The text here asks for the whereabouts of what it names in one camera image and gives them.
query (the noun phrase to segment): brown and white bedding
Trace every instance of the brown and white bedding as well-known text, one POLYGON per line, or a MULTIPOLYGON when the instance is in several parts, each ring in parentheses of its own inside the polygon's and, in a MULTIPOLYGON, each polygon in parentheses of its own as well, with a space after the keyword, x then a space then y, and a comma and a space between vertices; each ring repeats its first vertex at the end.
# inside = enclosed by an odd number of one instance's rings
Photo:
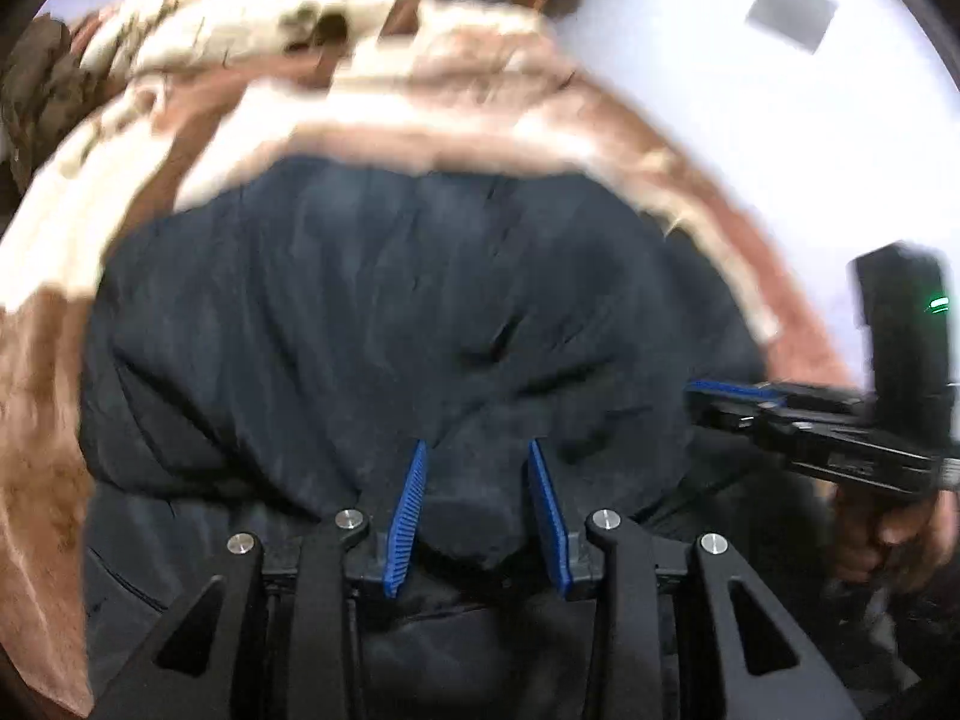
POLYGON ((437 0, 126 0, 73 35, 108 100, 39 169, 0 242, 0 643, 90 709, 80 346, 104 257, 291 153, 399 172, 584 172, 718 269, 771 378, 848 383, 757 225, 577 70, 531 11, 437 0))

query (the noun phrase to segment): ribbed blue pad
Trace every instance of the ribbed blue pad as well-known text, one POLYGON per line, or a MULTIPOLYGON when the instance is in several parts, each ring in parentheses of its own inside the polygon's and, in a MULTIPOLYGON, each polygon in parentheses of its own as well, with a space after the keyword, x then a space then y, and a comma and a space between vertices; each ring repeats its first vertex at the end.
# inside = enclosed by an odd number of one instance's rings
POLYGON ((400 493, 400 502, 390 523, 387 535, 387 562, 383 569, 383 592, 387 598, 397 598, 403 581, 410 568, 410 557, 414 549, 416 525, 419 513, 424 505, 426 491, 426 444, 416 443, 414 459, 410 461, 407 478, 400 493))
POLYGON ((566 597, 573 584, 573 579, 570 577, 566 526, 560 514, 560 507, 557 505, 550 474, 544 464, 544 455, 541 455, 541 449, 535 440, 530 442, 528 469, 530 495, 533 498, 536 529, 541 538, 541 552, 544 554, 546 572, 560 595, 566 597))
POLYGON ((736 397, 750 398, 757 401, 769 400, 776 405, 782 405, 784 399, 771 389, 760 388, 759 386, 742 386, 738 384, 727 384, 726 382, 712 382, 706 379, 697 379, 686 385, 688 392, 702 392, 710 395, 733 395, 736 397))

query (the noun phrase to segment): gray square on wall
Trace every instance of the gray square on wall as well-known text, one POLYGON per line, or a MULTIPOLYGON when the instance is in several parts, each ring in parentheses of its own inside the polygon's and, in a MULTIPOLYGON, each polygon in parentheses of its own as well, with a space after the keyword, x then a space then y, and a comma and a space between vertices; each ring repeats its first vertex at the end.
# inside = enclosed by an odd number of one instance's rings
POLYGON ((836 12, 831 0, 755 0, 747 23, 784 36, 810 53, 816 52, 836 12))

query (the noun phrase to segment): human hand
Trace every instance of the human hand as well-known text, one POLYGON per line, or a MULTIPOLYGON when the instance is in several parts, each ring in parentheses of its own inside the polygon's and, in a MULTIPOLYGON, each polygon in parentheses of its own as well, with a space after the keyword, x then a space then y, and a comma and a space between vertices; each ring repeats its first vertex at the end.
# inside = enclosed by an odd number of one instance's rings
POLYGON ((833 507, 837 579, 862 584, 884 567, 894 590, 915 592, 953 557, 960 524, 956 493, 941 491, 929 501, 881 514, 875 495, 837 488, 833 507), (901 555, 888 562, 890 550, 901 546, 901 555))

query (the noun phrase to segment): blanket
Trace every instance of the blanket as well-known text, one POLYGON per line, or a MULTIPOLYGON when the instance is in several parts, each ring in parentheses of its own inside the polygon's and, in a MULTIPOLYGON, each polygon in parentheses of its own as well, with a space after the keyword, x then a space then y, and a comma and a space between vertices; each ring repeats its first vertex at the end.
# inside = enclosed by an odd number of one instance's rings
POLYGON ((582 172, 712 261, 771 379, 848 383, 757 225, 561 55, 533 12, 126 0, 83 28, 80 67, 110 102, 35 174, 0 242, 0 642, 29 685, 78 714, 91 704, 78 381, 104 257, 146 221, 207 203, 283 157, 412 175, 582 172))

